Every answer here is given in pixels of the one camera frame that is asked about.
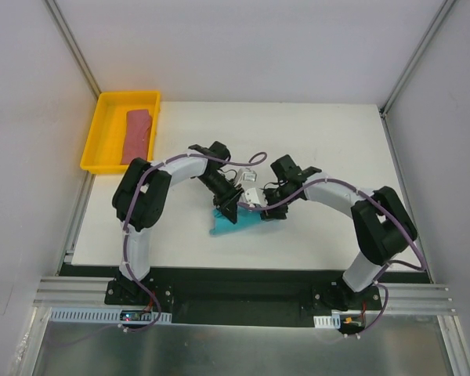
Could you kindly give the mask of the cyan t shirt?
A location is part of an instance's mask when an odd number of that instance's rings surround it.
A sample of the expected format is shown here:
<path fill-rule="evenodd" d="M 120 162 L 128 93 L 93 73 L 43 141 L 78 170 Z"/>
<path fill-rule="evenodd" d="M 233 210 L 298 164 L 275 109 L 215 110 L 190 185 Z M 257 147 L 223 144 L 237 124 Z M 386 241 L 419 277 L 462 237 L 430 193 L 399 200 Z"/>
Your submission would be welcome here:
<path fill-rule="evenodd" d="M 246 230 L 263 223 L 263 220 L 257 211 L 249 211 L 246 208 L 237 209 L 236 223 L 232 223 L 230 220 L 228 220 L 228 218 L 225 217 L 218 209 L 214 209 L 212 214 L 213 227 L 209 230 L 209 234 L 213 237 Z"/>

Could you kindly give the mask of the yellow plastic bin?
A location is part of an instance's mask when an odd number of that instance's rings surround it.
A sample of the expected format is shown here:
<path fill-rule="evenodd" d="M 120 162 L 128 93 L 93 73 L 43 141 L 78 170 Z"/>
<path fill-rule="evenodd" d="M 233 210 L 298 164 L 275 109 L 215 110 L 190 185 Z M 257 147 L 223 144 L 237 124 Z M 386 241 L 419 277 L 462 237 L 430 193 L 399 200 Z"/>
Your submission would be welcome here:
<path fill-rule="evenodd" d="M 146 159 L 152 160 L 160 109 L 159 91 L 101 93 L 81 156 L 80 168 L 94 175 L 125 172 L 127 165 L 121 159 L 127 133 L 127 113 L 131 110 L 147 110 L 150 114 Z"/>

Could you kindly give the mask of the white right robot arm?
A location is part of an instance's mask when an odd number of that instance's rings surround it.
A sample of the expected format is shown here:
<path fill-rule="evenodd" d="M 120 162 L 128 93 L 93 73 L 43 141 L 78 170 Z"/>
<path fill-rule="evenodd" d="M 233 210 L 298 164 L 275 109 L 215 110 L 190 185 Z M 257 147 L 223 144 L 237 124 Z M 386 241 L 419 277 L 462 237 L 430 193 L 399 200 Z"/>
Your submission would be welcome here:
<path fill-rule="evenodd" d="M 364 192 L 319 168 L 302 169 L 287 154 L 270 167 L 277 186 L 263 190 L 262 219 L 286 219 L 289 204 L 298 199 L 323 204 L 351 218 L 359 253 L 342 276 L 320 292 L 320 299 L 332 309 L 355 309 L 393 258 L 418 237 L 397 192 L 389 186 Z"/>

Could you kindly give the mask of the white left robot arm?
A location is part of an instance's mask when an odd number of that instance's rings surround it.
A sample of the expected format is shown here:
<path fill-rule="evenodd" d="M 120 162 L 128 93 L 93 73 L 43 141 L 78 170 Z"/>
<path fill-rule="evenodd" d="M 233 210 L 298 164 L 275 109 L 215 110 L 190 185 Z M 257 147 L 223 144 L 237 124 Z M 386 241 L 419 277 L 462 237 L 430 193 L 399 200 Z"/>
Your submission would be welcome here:
<path fill-rule="evenodd" d="M 213 205 L 221 217 L 229 224 L 237 223 L 237 202 L 243 190 L 220 172 L 230 158 L 226 145 L 216 141 L 210 147 L 192 145 L 162 162 L 137 157 L 130 163 L 112 206 L 124 233 L 116 282 L 132 304 L 143 304 L 149 298 L 150 286 L 145 281 L 150 272 L 150 231 L 162 215 L 171 187 L 199 179 L 213 194 Z"/>

